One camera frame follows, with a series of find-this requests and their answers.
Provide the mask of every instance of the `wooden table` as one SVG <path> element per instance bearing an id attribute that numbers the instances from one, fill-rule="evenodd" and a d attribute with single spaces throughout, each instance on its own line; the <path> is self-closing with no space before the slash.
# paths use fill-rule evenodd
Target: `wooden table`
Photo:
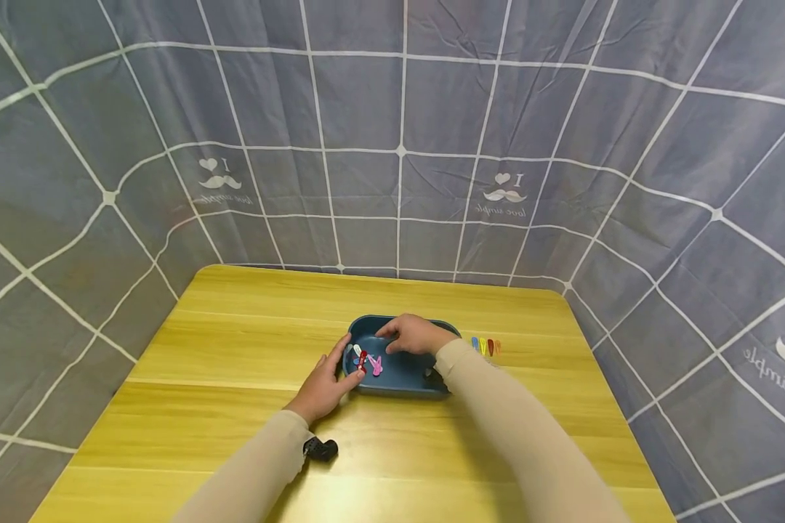
<path id="1" fill-rule="evenodd" d="M 674 521 L 557 293 L 210 266 L 195 276 L 33 522 L 167 521 L 292 398 L 352 320 L 402 312 L 447 320 L 468 339 L 501 340 L 493 361 L 546 404 L 634 522 Z M 339 457 L 328 467 L 310 463 L 270 521 L 525 519 L 510 470 L 453 397 L 354 394 L 316 433 L 337 440 Z M 369 499 L 355 500 L 358 489 Z"/>

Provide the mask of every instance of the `finger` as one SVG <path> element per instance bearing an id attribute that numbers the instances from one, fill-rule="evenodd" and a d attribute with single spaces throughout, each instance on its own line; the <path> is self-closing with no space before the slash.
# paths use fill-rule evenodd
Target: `finger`
<path id="1" fill-rule="evenodd" d="M 398 318 L 393 318 L 387 321 L 387 324 L 382 326 L 376 333 L 376 337 L 392 338 L 398 332 Z"/>
<path id="2" fill-rule="evenodd" d="M 349 392 L 350 390 L 354 389 L 358 384 L 363 380 L 363 377 L 366 375 L 363 370 L 355 370 L 354 373 L 345 376 L 341 381 L 337 382 L 337 388 L 341 395 Z"/>
<path id="3" fill-rule="evenodd" d="M 335 369 L 337 369 L 337 365 L 339 361 L 343 358 L 343 350 L 345 348 L 345 344 L 349 342 L 350 338 L 352 338 L 352 334 L 346 332 L 345 335 L 337 341 L 334 348 L 331 349 L 329 353 L 329 357 L 326 358 L 326 365 L 334 373 Z"/>
<path id="4" fill-rule="evenodd" d="M 396 340 L 387 345 L 387 354 L 394 354 L 395 352 L 401 352 L 404 350 L 404 345 L 401 340 Z"/>

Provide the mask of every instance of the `arm sleeve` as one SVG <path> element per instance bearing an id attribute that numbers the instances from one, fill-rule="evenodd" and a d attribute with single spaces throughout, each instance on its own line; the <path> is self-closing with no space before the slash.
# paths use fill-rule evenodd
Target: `arm sleeve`
<path id="1" fill-rule="evenodd" d="M 436 369 L 512 468 L 530 522 L 629 521 L 579 447 L 520 382 L 463 340 L 442 347 Z"/>
<path id="2" fill-rule="evenodd" d="M 313 436 L 297 413 L 277 412 L 172 518 L 173 523 L 257 523 L 302 469 Z"/>

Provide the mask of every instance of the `gray curtain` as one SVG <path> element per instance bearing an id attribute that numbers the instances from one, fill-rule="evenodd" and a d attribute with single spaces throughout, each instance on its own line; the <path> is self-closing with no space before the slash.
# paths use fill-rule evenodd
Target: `gray curtain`
<path id="1" fill-rule="evenodd" d="M 200 268 L 550 288 L 686 523 L 785 523 L 785 0 L 0 0 L 0 522 Z"/>

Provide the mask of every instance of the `heart symbol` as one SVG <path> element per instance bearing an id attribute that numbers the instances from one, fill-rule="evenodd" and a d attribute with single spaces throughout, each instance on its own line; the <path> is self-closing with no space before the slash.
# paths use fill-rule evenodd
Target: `heart symbol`
<path id="1" fill-rule="evenodd" d="M 212 171 L 213 169 L 215 169 L 215 167 L 218 166 L 218 160 L 216 160 L 215 158 L 210 158 L 209 160 L 204 158 L 198 160 L 198 163 L 201 165 L 201 167 L 203 167 L 207 171 Z"/>

